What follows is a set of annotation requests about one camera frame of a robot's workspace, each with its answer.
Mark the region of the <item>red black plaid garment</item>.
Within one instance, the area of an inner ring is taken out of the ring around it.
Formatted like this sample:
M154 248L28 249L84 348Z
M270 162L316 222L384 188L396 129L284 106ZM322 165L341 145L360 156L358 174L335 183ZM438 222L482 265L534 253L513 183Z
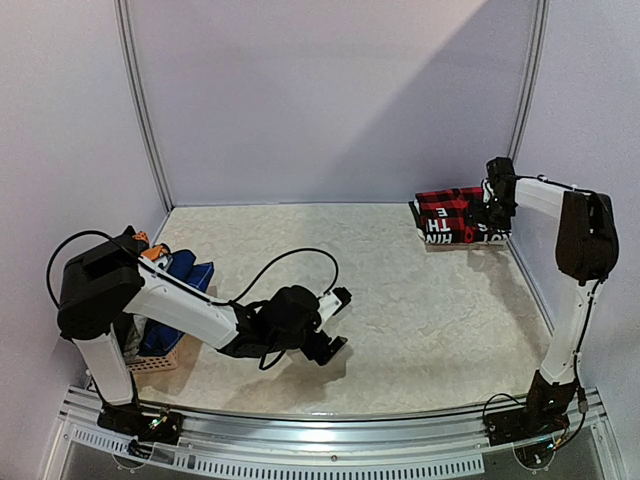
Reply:
M483 201L481 187L416 193L413 200L419 203L425 243L430 245L502 244L509 240L511 231L490 230L484 225L474 226L468 222L468 204L474 199Z

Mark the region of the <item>white and green raglan shirt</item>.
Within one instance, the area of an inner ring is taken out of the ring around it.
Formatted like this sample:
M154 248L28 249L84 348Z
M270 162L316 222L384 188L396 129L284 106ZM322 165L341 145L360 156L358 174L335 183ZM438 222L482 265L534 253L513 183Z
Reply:
M413 201L410 201L408 203L408 206L410 208L410 211L411 211L414 223L415 223L415 228L416 228L416 232L417 232L418 238L422 242L425 242L425 233L424 233L424 229L423 229L422 222L421 222L419 203L416 200L413 200Z

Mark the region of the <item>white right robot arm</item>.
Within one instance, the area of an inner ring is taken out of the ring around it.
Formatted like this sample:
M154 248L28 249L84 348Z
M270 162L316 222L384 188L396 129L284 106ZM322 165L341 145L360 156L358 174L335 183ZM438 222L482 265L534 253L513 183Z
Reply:
M573 385L599 290L619 258L611 200L605 194L543 176L499 174L485 178L481 189L481 200L471 208L474 223L506 229L519 208L544 213L558 222L555 262L575 282L575 290L569 318L554 330L537 375L545 386Z

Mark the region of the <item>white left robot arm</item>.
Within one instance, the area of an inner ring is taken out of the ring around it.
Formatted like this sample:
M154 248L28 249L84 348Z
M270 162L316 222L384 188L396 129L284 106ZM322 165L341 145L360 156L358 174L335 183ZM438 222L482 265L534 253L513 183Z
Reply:
M115 333L125 315L155 320L200 339L218 353L256 359L272 368L288 351L326 365L346 344L329 336L324 323L352 300L330 285L321 295L293 285L247 305L222 301L170 275L157 263L115 244L102 244L69 260L63 268L57 323L63 338L79 349L111 419L128 434L148 426L146 408Z

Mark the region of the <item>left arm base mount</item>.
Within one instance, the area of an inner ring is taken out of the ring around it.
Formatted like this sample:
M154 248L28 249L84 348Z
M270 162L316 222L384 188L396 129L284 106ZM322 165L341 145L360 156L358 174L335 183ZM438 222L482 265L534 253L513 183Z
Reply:
M176 445L182 435L184 420L183 414L166 409L151 414L137 404L105 404L98 416L97 425L136 437L139 442Z

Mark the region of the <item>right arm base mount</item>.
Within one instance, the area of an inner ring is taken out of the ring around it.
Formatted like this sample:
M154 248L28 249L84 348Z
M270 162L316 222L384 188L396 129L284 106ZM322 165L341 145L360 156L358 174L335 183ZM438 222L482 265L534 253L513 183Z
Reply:
M482 422L491 446L514 443L554 432L566 433L570 426L568 408L574 397L580 393L585 399L584 388L574 378L560 384L547 382L536 371L523 404L517 408L488 412L489 403L483 407Z

